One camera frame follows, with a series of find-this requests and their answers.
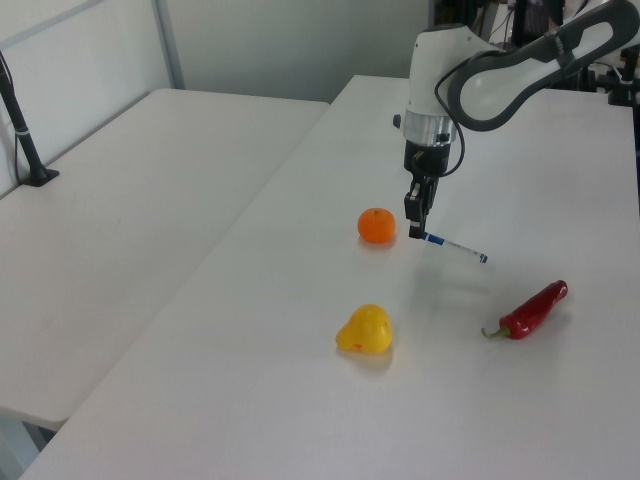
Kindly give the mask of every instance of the orange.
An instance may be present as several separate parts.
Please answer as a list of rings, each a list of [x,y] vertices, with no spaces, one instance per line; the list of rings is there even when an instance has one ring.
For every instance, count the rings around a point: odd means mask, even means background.
[[[396,234],[396,219],[389,210],[370,208],[358,219],[358,232],[369,243],[387,243]]]

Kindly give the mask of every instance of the pen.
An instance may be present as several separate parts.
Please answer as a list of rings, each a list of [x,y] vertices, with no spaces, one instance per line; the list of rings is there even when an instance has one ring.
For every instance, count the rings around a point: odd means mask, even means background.
[[[436,235],[432,235],[429,232],[424,232],[422,234],[422,239],[427,242],[434,243],[436,245],[440,245],[443,247],[455,248],[459,251],[471,254],[480,260],[480,263],[487,263],[487,257],[484,253],[476,252],[475,250],[471,250],[470,248],[463,247],[462,245],[458,245],[457,243],[450,242],[449,240],[445,240],[444,238],[437,237]]]

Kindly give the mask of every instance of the pepper stem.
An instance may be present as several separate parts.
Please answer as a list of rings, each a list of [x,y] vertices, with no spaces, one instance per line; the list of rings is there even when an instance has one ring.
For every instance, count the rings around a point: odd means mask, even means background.
[[[504,338],[508,337],[511,334],[511,330],[509,330],[509,327],[502,327],[495,333],[487,333],[487,331],[483,328],[481,332],[487,338]]]

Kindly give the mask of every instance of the white wall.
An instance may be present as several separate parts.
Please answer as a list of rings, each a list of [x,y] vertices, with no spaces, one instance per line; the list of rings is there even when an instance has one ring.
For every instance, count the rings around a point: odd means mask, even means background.
[[[191,90],[332,101],[354,74],[407,77],[432,0],[159,0]]]
[[[105,0],[3,50],[43,163],[168,87],[161,45],[154,0]],[[0,196],[12,188],[13,128],[0,102]]]

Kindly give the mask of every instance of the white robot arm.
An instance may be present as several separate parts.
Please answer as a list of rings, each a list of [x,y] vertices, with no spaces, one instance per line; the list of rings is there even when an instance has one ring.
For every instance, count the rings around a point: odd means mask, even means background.
[[[461,124],[488,131],[504,125],[527,98],[607,53],[640,43],[640,0],[587,8],[556,31],[504,52],[463,25],[425,30],[416,40],[403,122],[404,166],[413,174],[405,197],[409,235],[420,238],[438,179]]]

